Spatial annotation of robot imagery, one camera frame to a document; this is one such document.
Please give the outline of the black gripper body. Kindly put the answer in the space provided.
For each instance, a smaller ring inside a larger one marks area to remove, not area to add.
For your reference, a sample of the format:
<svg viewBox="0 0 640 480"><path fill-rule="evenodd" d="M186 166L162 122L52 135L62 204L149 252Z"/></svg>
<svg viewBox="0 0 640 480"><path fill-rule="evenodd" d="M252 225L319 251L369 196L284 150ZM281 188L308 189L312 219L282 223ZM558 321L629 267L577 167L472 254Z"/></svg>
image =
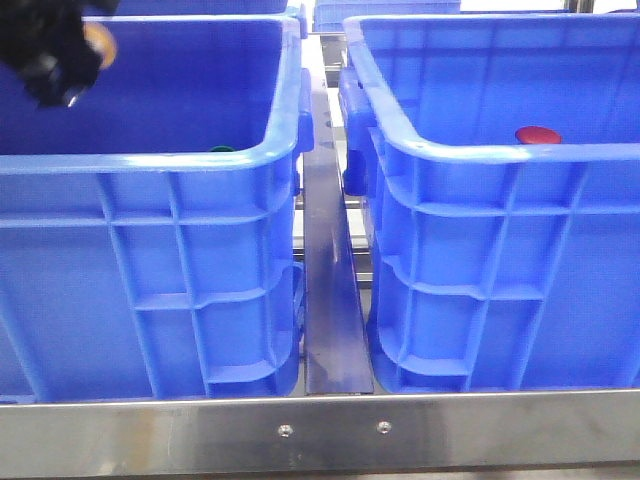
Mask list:
<svg viewBox="0 0 640 480"><path fill-rule="evenodd" d="M84 38L83 12L113 15L117 1L3 1L1 62L41 107L72 106L103 70Z"/></svg>

